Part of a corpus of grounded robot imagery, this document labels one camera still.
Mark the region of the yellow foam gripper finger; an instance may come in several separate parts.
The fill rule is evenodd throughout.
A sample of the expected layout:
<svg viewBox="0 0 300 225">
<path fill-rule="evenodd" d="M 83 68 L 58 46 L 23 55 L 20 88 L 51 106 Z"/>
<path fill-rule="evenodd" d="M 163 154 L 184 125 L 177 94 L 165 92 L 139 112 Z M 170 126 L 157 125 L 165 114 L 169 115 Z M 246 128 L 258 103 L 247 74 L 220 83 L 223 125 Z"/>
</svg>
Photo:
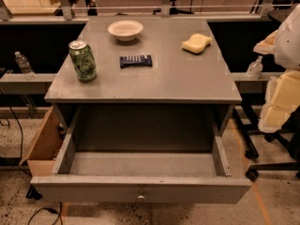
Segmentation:
<svg viewBox="0 0 300 225">
<path fill-rule="evenodd" d="M 253 51 L 259 54 L 273 54 L 275 52 L 275 43 L 277 38 L 278 31 L 274 31 L 264 40 L 257 43 Z"/>
<path fill-rule="evenodd" d="M 279 77 L 272 76 L 266 87 L 259 130 L 265 133 L 278 131 L 299 106 L 300 71 L 287 70 Z"/>
</svg>

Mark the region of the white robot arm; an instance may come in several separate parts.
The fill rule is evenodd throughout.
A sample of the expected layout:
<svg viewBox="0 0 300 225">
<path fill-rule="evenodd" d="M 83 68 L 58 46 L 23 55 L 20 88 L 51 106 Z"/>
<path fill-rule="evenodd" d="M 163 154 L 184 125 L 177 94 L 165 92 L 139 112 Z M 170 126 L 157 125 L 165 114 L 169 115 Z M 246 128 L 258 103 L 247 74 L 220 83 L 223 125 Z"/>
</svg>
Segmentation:
<svg viewBox="0 0 300 225">
<path fill-rule="evenodd" d="M 278 30 L 257 43 L 254 51 L 273 54 L 275 63 L 285 68 L 279 77 L 272 76 L 268 81 L 259 118 L 259 130 L 274 133 L 300 106 L 300 5 Z"/>
</svg>

